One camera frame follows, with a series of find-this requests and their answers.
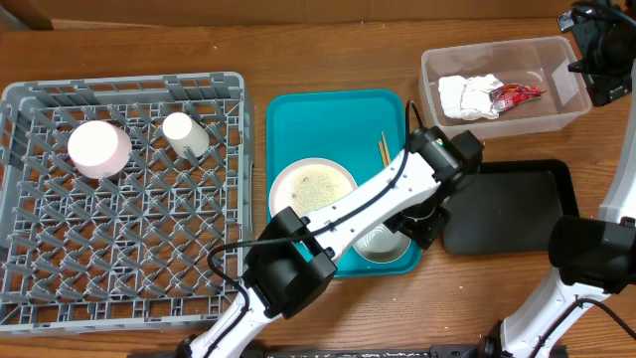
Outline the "pale green bowl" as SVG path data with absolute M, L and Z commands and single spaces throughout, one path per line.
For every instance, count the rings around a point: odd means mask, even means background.
M 392 232 L 384 224 L 370 230 L 353 244 L 364 259 L 376 264 L 388 264 L 401 258 L 407 251 L 410 238 L 401 232 Z

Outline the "wooden chopstick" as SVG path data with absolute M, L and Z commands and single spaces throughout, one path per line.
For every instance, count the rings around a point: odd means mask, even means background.
M 379 142 L 378 142 L 378 145 L 379 145 L 379 150 L 380 150 L 380 153 L 381 153 L 381 158 L 382 158 L 383 166 L 384 166 L 384 167 L 387 167 L 387 166 L 388 166 L 388 164 L 389 164 L 389 162 L 388 162 L 388 159 L 387 159 L 387 156 L 386 156 L 385 146 L 384 146 L 384 144 L 383 144 L 383 142 L 382 142 L 382 141 L 379 141 Z
M 380 142 L 380 146 L 383 151 L 383 161 L 384 161 L 384 165 L 388 166 L 391 163 L 392 159 L 391 159 L 387 139 L 383 131 L 381 132 L 381 137 L 382 137 L 382 141 Z

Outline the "red snack wrapper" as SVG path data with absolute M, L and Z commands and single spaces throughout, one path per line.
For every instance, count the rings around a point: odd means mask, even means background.
M 545 93 L 537 86 L 524 86 L 520 84 L 503 85 L 493 89 L 489 93 L 492 105 L 496 112 L 507 111 L 521 102 L 541 97 Z

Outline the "large pink dinner plate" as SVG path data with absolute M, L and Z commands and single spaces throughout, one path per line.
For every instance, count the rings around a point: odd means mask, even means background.
M 333 204 L 358 187 L 340 164 L 325 158 L 306 158 L 285 167 L 268 192 L 271 217 L 290 207 L 299 217 Z

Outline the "white paper napkin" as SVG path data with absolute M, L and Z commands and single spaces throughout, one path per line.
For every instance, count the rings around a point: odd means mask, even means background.
M 442 77 L 438 81 L 438 92 L 443 113 L 446 117 L 467 121 L 496 119 L 499 111 L 493 107 L 491 93 L 503 85 L 492 74 L 471 78 Z

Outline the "pale green cup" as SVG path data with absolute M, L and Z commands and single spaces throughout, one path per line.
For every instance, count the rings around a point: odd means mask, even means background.
M 183 112 L 173 112 L 161 125 L 163 135 L 179 157 L 185 158 L 189 148 L 195 157 L 201 157 L 210 145 L 206 130 Z

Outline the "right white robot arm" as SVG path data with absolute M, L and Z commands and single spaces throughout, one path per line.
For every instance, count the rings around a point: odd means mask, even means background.
M 580 73 L 596 106 L 635 92 L 635 4 L 576 1 L 558 19 L 582 54 Z M 597 219 L 563 216 L 549 241 L 551 267 L 512 315 L 497 323 L 474 357 L 563 357 L 560 338 L 591 307 L 635 281 L 635 120 L 625 131 L 620 162 Z

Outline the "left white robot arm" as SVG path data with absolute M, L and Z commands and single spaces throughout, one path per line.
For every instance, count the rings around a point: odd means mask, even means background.
M 303 217 L 276 214 L 248 250 L 228 311 L 207 332 L 184 339 L 179 357 L 238 357 L 271 322 L 291 318 L 319 297 L 342 255 L 378 226 L 400 232 L 427 249 L 450 218 L 442 203 L 480 165 L 483 145 L 471 132 L 448 138 L 420 127 L 383 171 L 342 199 Z

